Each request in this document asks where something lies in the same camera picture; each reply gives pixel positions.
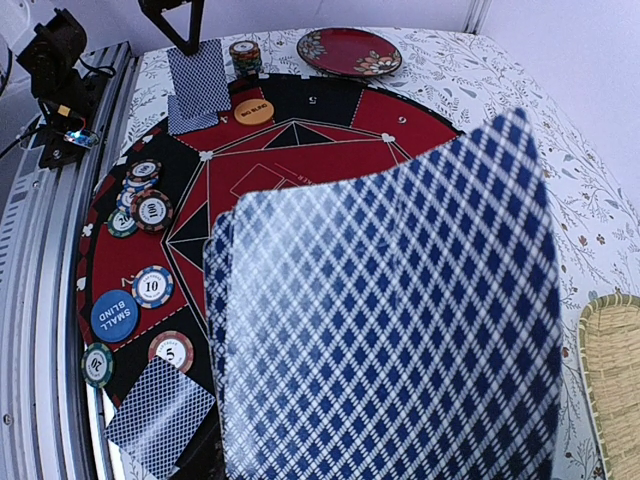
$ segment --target plate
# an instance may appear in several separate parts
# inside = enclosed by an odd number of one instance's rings
[[[379,77],[402,65],[402,55],[392,43],[354,28],[314,30],[298,41],[297,49],[312,67],[349,77]]]

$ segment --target red plate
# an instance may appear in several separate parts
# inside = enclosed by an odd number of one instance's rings
[[[312,67],[349,77],[378,77],[395,72],[402,56],[390,42],[354,28],[323,28],[298,41],[298,55]]]

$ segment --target black triangle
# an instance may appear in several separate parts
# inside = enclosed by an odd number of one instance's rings
[[[173,243],[179,240],[189,240],[191,238],[203,238],[209,236],[209,212],[207,204],[205,203],[200,210],[198,210],[193,216],[187,220],[180,230],[175,233],[170,239],[169,243]]]
[[[202,260],[202,249],[204,248],[204,242],[208,238],[199,238],[196,240],[187,240],[184,242],[170,243],[172,248],[175,248],[182,255],[191,260],[194,265],[197,265],[200,270],[204,270]]]
[[[284,132],[274,138],[271,143],[264,148],[295,147],[298,145],[298,140],[294,128],[293,125],[289,125]]]
[[[333,140],[320,135],[302,125],[296,124],[296,132],[298,133],[298,144],[300,145],[313,145],[316,143],[331,143]]]

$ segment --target red and black poker mat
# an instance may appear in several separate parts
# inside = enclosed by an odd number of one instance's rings
[[[126,163],[111,170],[89,209],[85,225],[91,227],[84,231],[91,233],[80,240],[77,265],[78,285],[83,286],[77,292],[78,321],[87,344],[101,342],[91,328],[91,311],[105,292],[131,292],[135,276],[149,266],[163,267],[175,283],[166,303],[139,309],[128,338],[106,343],[115,365],[104,389],[116,407],[146,367],[152,344],[171,331],[188,339],[185,373],[214,393],[202,248],[216,217],[241,195],[379,172],[460,133],[407,98],[351,80],[270,75],[238,80],[229,88],[233,108],[248,99],[265,99],[273,104],[274,117],[245,126],[235,120],[233,110],[221,112],[217,126],[179,137],[167,133],[165,119],[127,151]],[[158,233],[139,229],[118,238],[107,221],[128,168],[144,159],[162,164],[153,188],[169,198],[173,222]],[[214,408],[181,457],[180,464],[188,463],[182,470],[185,478],[201,478],[214,468],[217,431]],[[203,443],[211,448],[198,448]]]

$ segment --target white wall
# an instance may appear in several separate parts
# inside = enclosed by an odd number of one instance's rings
[[[141,13],[137,0],[51,0],[89,35],[89,49],[129,40],[134,53],[170,42]],[[364,25],[461,30],[471,0],[207,0],[202,38],[286,28]],[[190,6],[170,12],[185,26]]]
[[[640,207],[640,2],[494,0],[482,33],[555,98]]]

